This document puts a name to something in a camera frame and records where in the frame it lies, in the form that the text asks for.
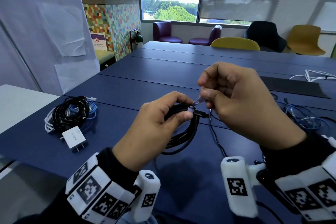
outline white charger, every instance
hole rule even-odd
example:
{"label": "white charger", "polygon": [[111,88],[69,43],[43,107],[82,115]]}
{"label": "white charger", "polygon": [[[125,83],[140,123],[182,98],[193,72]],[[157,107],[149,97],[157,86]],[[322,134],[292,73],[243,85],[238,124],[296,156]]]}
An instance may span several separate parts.
{"label": "white charger", "polygon": [[70,150],[74,150],[76,148],[77,151],[79,151],[78,146],[82,146],[84,149],[84,144],[87,142],[78,126],[63,132],[62,136]]}

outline tabletop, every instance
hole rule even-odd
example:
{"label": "tabletop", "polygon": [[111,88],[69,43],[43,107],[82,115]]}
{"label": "tabletop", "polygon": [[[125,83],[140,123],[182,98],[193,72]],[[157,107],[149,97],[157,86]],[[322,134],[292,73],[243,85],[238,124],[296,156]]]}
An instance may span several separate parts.
{"label": "tabletop", "polygon": [[[305,69],[319,69],[334,73],[330,59],[279,54],[248,52],[225,48],[198,47],[187,44],[149,42],[130,56],[111,65],[99,74],[77,86],[64,96],[43,107],[14,127],[0,134],[0,153],[21,162],[68,177],[93,153],[111,147],[124,135],[141,105],[177,90],[192,99],[199,96],[199,75],[215,61],[232,62],[253,67],[259,75],[288,78],[304,73]],[[308,107],[317,116],[336,118],[335,91],[332,80],[321,83],[322,90],[332,99],[274,92],[279,101],[284,97],[290,103]],[[57,135],[44,131],[43,119],[67,96],[84,95],[97,98],[97,117],[83,127],[89,145],[72,153]],[[204,104],[197,106],[206,111]],[[257,144],[234,133],[220,121],[213,120],[220,143],[231,156],[243,156],[249,164],[260,160]],[[330,131],[334,134],[334,124]],[[159,156],[145,168],[154,171],[161,180],[155,208],[194,223],[236,223],[225,195],[220,171],[223,156],[209,127],[208,119],[201,119],[191,144],[174,156]],[[256,188],[262,201],[285,223],[300,223],[263,187]],[[275,223],[274,217],[260,209],[259,218],[266,224]]]}

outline black mat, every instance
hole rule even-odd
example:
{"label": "black mat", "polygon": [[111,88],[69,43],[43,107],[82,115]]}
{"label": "black mat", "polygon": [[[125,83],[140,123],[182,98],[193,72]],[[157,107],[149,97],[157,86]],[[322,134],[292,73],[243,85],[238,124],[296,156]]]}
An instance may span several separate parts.
{"label": "black mat", "polygon": [[330,98],[322,92],[320,85],[317,82],[288,80],[267,76],[261,76],[260,78],[269,90],[319,98]]}

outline black coiled cable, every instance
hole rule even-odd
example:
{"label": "black coiled cable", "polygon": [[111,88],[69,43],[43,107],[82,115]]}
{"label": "black coiled cable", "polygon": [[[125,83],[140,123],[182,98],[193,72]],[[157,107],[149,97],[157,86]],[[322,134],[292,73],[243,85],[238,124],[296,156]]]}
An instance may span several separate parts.
{"label": "black coiled cable", "polygon": [[[67,114],[69,105],[78,107],[77,113]],[[90,105],[86,97],[69,97],[64,102],[55,107],[52,113],[52,121],[56,132],[64,132],[75,126],[81,127],[88,117]]]}
{"label": "black coiled cable", "polygon": [[[174,114],[177,114],[177,113],[183,112],[183,111],[187,111],[189,107],[190,107],[189,104],[174,105],[173,107],[171,107],[169,109],[168,113],[166,114],[165,121]],[[161,154],[163,154],[163,155],[173,155],[173,154],[179,153],[184,148],[186,148],[191,143],[193,138],[195,137],[195,134],[196,134],[196,131],[197,131],[197,126],[198,126],[198,123],[200,121],[200,117],[208,118],[209,115],[205,112],[201,112],[201,111],[196,110],[194,108],[194,117],[190,120],[190,125],[188,126],[188,128],[184,132],[179,133],[176,136],[173,136],[170,139],[166,149],[170,149],[170,148],[179,146],[183,143],[184,143],[184,145],[181,148],[179,148],[178,150],[171,151],[171,152],[162,152]]]}

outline mosaic tile wall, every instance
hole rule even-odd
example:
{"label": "mosaic tile wall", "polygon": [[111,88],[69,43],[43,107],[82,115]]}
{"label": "mosaic tile wall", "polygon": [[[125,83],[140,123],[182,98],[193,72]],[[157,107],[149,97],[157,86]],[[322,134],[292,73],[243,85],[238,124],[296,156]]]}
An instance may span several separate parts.
{"label": "mosaic tile wall", "polygon": [[140,30],[140,8],[138,4],[106,5],[106,11],[112,33],[115,57],[116,60],[120,60],[131,53],[129,31]]}
{"label": "mosaic tile wall", "polygon": [[91,33],[103,33],[107,41],[107,50],[114,51],[109,18],[106,15],[106,5],[83,4]]}

